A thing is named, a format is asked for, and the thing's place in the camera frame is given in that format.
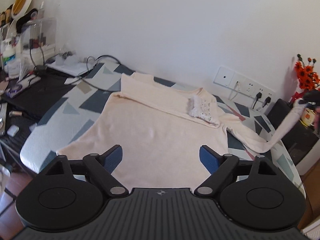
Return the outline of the cream sweater with lace cuffs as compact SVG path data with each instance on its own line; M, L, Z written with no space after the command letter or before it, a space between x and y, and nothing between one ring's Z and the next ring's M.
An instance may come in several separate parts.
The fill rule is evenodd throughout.
M123 158L112 172L127 189L135 187L196 189L209 177L199 150L228 152L229 134L254 154L275 146L297 120L295 109L270 139L246 126L243 116L224 111L205 89L181 91L156 83L151 75L122 75L97 121L75 141L57 151L70 160L103 154L114 145Z

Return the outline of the cream cartoon mug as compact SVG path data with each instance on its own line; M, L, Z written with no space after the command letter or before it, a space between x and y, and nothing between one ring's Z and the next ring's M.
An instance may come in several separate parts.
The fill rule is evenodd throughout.
M315 117L316 117L315 111L313 111L309 108L305 108L304 112L301 116L301 121L305 126L310 127L310 126L313 126L313 123L315 121Z

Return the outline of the orange artificial flowers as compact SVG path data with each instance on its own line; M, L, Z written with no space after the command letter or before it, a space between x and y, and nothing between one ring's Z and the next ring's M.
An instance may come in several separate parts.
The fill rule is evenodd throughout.
M319 89L319 74L315 71L316 62L315 58L308 57L307 64L305 64L302 56L297 54L294 70L300 89L307 91Z

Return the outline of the black cabinet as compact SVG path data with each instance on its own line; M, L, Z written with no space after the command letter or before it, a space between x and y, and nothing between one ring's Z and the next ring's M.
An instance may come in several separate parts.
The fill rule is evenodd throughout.
M267 118L277 129L290 111L289 104L282 99L278 99L267 114ZM300 120L282 138L282 142L295 165L302 161L318 140L319 137L314 133L314 129L304 126Z

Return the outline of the black plug right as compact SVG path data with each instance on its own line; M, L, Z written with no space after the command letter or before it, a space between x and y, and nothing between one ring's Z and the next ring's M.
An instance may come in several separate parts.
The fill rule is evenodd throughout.
M267 97L262 105L262 107L264 108L266 105L268 105L271 102L271 97Z

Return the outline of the black plug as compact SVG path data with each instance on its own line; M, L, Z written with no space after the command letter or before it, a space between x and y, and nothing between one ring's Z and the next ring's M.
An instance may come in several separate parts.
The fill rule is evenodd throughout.
M262 97L262 93L261 93L261 92L258 92L258 93L256 94L256 96L255 96L255 100L254 100L254 103L253 103L252 109L254 109L254 108L255 108L255 106L256 106L256 104L257 104L257 102L261 99L261 97Z
M271 102L271 97L267 97L262 105L262 107L264 108L266 105L268 105Z

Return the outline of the black plug left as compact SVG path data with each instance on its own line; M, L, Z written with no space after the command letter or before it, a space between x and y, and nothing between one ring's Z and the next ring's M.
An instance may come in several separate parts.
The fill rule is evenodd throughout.
M258 92L258 93L256 94L256 96L255 96L255 100L254 100L254 103L253 103L252 109L254 109L254 108L255 108L255 106L256 106L256 104L257 104L257 102L261 99L261 97L262 97L262 93L261 93L261 92Z

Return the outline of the black side desk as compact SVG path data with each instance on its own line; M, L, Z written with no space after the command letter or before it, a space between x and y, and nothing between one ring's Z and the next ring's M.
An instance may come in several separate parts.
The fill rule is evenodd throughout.
M67 77L57 72L46 74L35 84L27 82L28 87L14 98L3 94L1 103L7 106L5 129L16 125L19 130L14 137L1 136L2 144L15 144L21 148L31 134L30 126L47 124L52 115L67 100L66 94L76 86L76 81L65 84Z

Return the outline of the white papers stack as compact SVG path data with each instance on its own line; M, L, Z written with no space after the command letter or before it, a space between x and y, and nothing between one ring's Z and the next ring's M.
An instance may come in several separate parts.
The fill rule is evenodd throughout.
M70 76L76 77L81 76L88 72L88 68L85 63L77 62L73 64L64 64L64 65L57 65L56 62L47 63L47 67L52 68L54 70L60 71L62 73L68 74Z

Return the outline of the clear acrylic organizer box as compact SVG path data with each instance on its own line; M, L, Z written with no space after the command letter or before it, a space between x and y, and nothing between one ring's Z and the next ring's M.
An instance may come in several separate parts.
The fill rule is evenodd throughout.
M27 22L20 36L21 57L30 66L43 65L55 55L55 18L42 18Z

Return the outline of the white lotion bottle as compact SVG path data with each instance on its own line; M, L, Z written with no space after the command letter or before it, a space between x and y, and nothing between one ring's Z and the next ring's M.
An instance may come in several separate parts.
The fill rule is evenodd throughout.
M2 53L3 56L3 64L4 64L4 71L5 73L9 73L8 71L8 64L14 61L16 58L16 50L15 47L13 47L10 44L7 44L4 48L4 51Z

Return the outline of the round mirror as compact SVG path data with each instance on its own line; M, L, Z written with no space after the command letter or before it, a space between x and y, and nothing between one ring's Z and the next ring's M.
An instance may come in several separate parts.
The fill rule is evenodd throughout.
M32 0L15 0L12 9L11 17L13 20L18 20L25 15L29 6L31 5Z

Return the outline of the white wall socket panel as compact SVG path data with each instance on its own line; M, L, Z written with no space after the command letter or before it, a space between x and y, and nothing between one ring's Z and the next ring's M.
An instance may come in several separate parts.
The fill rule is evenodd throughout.
M245 95L253 98L258 92L262 93L259 102L264 103L265 99L269 96L271 101L274 99L276 93L271 89L249 79L231 69L221 66L213 79L213 83L235 91L238 94Z

